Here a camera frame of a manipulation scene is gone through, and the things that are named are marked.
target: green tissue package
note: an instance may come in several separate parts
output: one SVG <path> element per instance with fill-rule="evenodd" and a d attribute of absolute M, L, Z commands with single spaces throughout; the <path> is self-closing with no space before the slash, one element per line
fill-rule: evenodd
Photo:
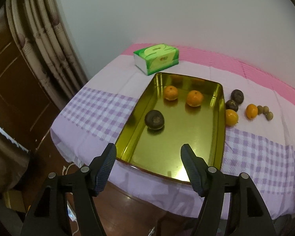
<path fill-rule="evenodd" d="M 167 44 L 158 44 L 133 53 L 136 66 L 146 75 L 178 64 L 179 50 Z"/>

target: purple gingham pattern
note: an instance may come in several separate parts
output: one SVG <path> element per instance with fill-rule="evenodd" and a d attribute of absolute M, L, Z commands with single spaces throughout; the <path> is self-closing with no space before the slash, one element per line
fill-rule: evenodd
<path fill-rule="evenodd" d="M 83 87 L 61 115 L 102 141 L 115 143 L 137 99 Z"/>
<path fill-rule="evenodd" d="M 115 143 L 137 99 L 84 87 L 60 113 L 102 141 Z M 226 129 L 222 172 L 250 175 L 261 193 L 295 193 L 295 149 Z"/>
<path fill-rule="evenodd" d="M 295 192 L 295 150 L 265 137 L 227 128 L 222 172 L 250 175 L 261 193 Z"/>

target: olive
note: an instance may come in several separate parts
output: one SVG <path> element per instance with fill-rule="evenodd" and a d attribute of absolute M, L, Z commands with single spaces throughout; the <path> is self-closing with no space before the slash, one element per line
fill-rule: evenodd
<path fill-rule="evenodd" d="M 267 114 L 269 112 L 269 108 L 267 106 L 263 107 L 263 114 Z"/>
<path fill-rule="evenodd" d="M 266 119 L 267 120 L 272 120 L 273 119 L 273 113 L 272 112 L 268 112 L 266 115 L 265 115 Z"/>
<path fill-rule="evenodd" d="M 164 127 L 164 116 L 158 110 L 149 111 L 145 118 L 145 124 L 151 130 L 159 130 Z"/>
<path fill-rule="evenodd" d="M 258 108 L 258 114 L 262 114 L 263 113 L 263 106 L 257 106 Z"/>
<path fill-rule="evenodd" d="M 230 99 L 240 105 L 244 102 L 244 94 L 240 90 L 233 90 L 230 94 Z"/>
<path fill-rule="evenodd" d="M 238 104 L 236 104 L 236 102 L 234 100 L 228 100 L 225 103 L 226 109 L 231 109 L 234 110 L 235 112 L 238 111 Z"/>

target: pink tablecloth border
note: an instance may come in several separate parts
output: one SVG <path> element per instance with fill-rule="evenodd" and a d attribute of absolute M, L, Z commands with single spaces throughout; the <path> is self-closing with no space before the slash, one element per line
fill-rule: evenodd
<path fill-rule="evenodd" d="M 136 43 L 126 49 L 122 55 L 133 55 L 134 51 L 152 45 L 154 44 Z M 280 81 L 269 73 L 223 54 L 187 46 L 175 45 L 175 47 L 179 49 L 179 60 L 210 66 L 240 75 L 263 87 L 275 90 L 281 97 L 295 105 L 295 88 Z"/>

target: black object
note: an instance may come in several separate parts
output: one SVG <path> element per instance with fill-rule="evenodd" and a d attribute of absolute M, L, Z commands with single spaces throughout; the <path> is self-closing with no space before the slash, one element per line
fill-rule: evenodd
<path fill-rule="evenodd" d="M 149 111 L 144 118 L 145 124 L 151 130 L 160 130 L 164 127 L 164 116 L 158 110 Z"/>
<path fill-rule="evenodd" d="M 181 159 L 192 188 L 205 197 L 191 235 L 216 235 L 224 193 L 231 193 L 225 236 L 276 235 L 268 209 L 248 174 L 225 175 L 215 167 L 208 167 L 188 144 L 181 148 Z"/>
<path fill-rule="evenodd" d="M 244 102 L 244 94 L 241 90 L 233 90 L 230 94 L 230 99 L 241 105 Z"/>
<path fill-rule="evenodd" d="M 225 107 L 226 109 L 231 109 L 231 110 L 234 110 L 235 112 L 238 111 L 238 104 L 234 100 L 228 100 L 225 103 Z"/>
<path fill-rule="evenodd" d="M 106 236 L 92 196 L 98 196 L 104 190 L 116 153 L 115 145 L 110 143 L 90 166 L 71 175 L 50 173 L 25 218 L 21 236 L 72 235 L 66 192 L 73 193 L 81 235 Z M 266 205 L 248 174 L 225 175 L 208 167 L 188 144 L 181 148 L 181 159 L 194 191 L 205 197 L 191 236 L 216 235 L 224 193 L 231 193 L 226 236 L 276 235 Z"/>

